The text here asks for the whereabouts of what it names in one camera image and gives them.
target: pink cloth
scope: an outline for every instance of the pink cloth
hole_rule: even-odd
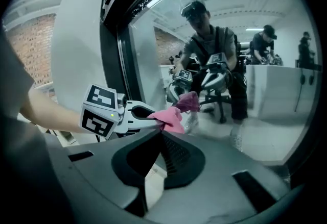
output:
[[[161,130],[167,132],[185,133],[184,127],[180,124],[182,121],[180,110],[176,107],[171,106],[166,110],[154,112],[150,114],[148,118],[156,118],[164,122],[164,124],[160,126]]]
[[[188,93],[181,94],[179,101],[175,105],[176,108],[180,109],[180,112],[187,111],[200,111],[200,101],[196,92],[191,91]]]

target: brick wall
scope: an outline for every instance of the brick wall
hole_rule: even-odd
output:
[[[174,57],[176,63],[175,55],[183,50],[184,42],[157,27],[154,28],[154,33],[157,40],[159,63],[171,64],[169,61],[170,56]]]
[[[52,81],[50,49],[55,18],[55,14],[44,15],[7,32],[25,70],[33,77],[35,87]]]

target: gray sleeve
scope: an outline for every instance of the gray sleeve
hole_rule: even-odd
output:
[[[0,114],[16,118],[33,82],[5,33],[0,31]]]
[[[229,59],[236,54],[234,32],[231,29],[226,28],[224,36],[225,36],[225,54],[226,54],[226,58]]]

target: glass window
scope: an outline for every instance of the glass window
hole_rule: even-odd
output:
[[[196,91],[201,109],[182,113],[186,132],[284,165],[320,90],[319,37],[303,0],[140,0],[128,18],[119,40],[142,101],[165,109]],[[217,53],[222,61],[207,66]],[[180,69],[193,79],[177,80]]]

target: white desk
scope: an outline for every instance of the white desk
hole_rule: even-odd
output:
[[[315,79],[309,85],[312,70],[303,69],[306,82],[300,92],[300,68],[269,65],[247,65],[247,95],[251,117],[268,120],[307,120],[315,109],[321,87],[321,72],[314,71]]]

